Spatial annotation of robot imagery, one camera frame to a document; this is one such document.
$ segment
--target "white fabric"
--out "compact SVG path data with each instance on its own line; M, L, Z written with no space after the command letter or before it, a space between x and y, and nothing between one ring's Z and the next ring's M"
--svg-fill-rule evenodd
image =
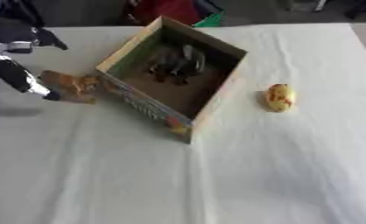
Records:
M138 28L55 29L16 59L84 74ZM250 52L191 147L134 109L42 101L0 81L0 223L366 223L366 50L348 24L206 29ZM257 103L274 83L292 111Z

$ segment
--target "green object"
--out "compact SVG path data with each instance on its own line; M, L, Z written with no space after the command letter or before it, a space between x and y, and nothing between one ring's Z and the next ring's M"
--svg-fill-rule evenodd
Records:
M202 19L200 22L193 25L193 27L217 27L221 26L224 11L211 15L210 17Z

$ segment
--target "red object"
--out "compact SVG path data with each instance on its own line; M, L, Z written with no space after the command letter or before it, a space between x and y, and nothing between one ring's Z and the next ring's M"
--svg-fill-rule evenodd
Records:
M173 18L186 25L201 21L192 0L142 0L131 15L147 25L159 16Z

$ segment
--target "yellow ball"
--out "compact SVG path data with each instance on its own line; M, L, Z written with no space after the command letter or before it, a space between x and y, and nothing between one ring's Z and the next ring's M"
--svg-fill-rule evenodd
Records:
M296 93L287 84L276 84L266 91L265 98L273 111L283 112L296 102Z

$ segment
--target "cardboard box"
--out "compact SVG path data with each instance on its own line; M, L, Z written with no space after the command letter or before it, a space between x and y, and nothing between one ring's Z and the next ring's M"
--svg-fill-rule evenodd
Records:
M205 53L207 58L204 72L190 77L187 85L157 82L147 73L155 54L187 44ZM112 83L110 91L190 142L194 131L229 91L236 68L245 55L244 50L160 17L96 69Z

